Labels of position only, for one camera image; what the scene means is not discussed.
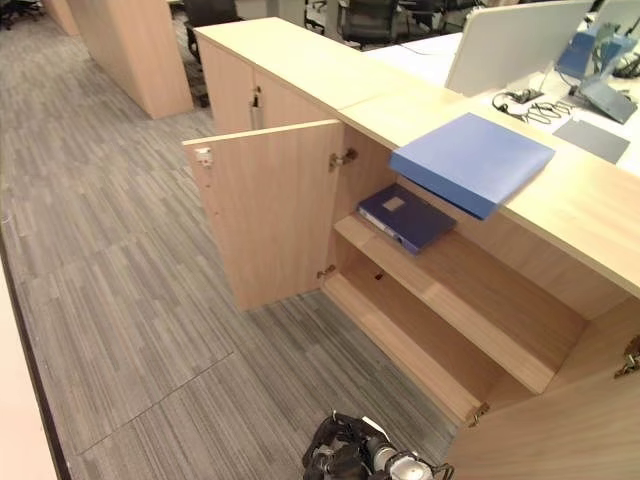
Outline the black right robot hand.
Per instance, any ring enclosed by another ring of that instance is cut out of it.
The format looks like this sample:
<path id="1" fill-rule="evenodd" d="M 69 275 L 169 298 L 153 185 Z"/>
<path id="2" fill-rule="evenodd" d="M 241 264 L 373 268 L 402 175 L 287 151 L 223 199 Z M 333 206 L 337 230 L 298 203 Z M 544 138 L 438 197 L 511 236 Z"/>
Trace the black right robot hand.
<path id="1" fill-rule="evenodd" d="M 303 479 L 368 479 L 374 473 L 371 440 L 387 442 L 389 437 L 364 417 L 333 411 L 302 456 Z"/>

